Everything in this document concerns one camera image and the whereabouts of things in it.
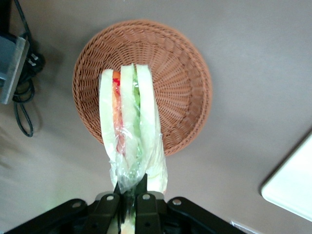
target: gray surface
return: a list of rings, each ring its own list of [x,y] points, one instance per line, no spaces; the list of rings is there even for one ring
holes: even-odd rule
[[[29,42],[24,38],[18,37],[16,40],[14,54],[9,54],[10,49],[4,51],[4,54],[8,54],[7,59],[9,64],[6,69],[5,82],[0,92],[0,103],[9,104],[12,102],[20,74],[25,63],[28,48]]]
[[[14,42],[0,36],[0,82],[6,80],[10,61],[15,51]]]
[[[264,234],[310,234],[312,223],[265,201],[259,187],[312,125],[312,1],[21,1],[47,65],[22,135],[0,107],[0,230],[71,198],[112,190],[104,148],[80,121],[72,73],[87,41],[120,20],[172,26],[203,54],[214,99],[199,137],[167,158],[166,199],[187,197]]]

